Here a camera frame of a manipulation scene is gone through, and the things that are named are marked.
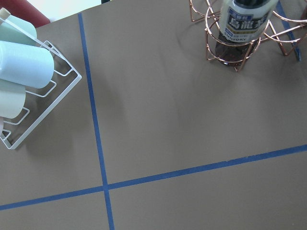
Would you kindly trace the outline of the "dark drink bottle front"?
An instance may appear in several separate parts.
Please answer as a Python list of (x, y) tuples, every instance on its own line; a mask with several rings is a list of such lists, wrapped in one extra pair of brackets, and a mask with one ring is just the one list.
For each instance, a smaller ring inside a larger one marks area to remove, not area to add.
[(253, 52), (272, 16), (276, 0), (224, 0), (219, 17), (219, 36), (215, 54), (225, 65), (240, 65), (247, 54)]

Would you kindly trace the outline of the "blue pastel cup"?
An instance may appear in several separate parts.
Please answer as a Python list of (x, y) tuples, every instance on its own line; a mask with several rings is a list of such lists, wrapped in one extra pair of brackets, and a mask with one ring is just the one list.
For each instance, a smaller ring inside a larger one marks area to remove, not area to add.
[(46, 87), (54, 74), (54, 59), (41, 47), (0, 42), (0, 78), (28, 87)]

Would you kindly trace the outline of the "white pastel cup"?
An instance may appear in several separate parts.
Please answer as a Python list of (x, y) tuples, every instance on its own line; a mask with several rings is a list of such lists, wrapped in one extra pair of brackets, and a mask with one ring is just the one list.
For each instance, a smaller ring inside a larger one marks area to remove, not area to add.
[(13, 119), (22, 111), (26, 91), (23, 85), (0, 80), (0, 116)]

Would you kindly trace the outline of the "green pastel cup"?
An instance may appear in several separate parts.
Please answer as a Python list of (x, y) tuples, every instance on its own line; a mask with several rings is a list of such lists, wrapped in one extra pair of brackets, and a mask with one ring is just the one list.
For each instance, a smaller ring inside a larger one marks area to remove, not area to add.
[[(36, 28), (28, 21), (10, 15), (7, 18), (11, 23), (17, 25), (19, 28), (23, 29), (31, 36), (37, 38)], [(18, 29), (14, 28), (7, 22), (3, 20), (0, 21), (0, 40), (6, 42), (19, 43), (24, 45), (36, 46), (36, 42), (23, 34)]]

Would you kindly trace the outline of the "red cylinder bottle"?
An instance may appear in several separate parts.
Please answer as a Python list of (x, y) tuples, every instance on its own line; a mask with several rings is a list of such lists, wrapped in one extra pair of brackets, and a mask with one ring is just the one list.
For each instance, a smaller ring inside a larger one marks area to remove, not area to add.
[(0, 0), (0, 7), (11, 15), (31, 23), (35, 28), (47, 25), (50, 19), (27, 0)]

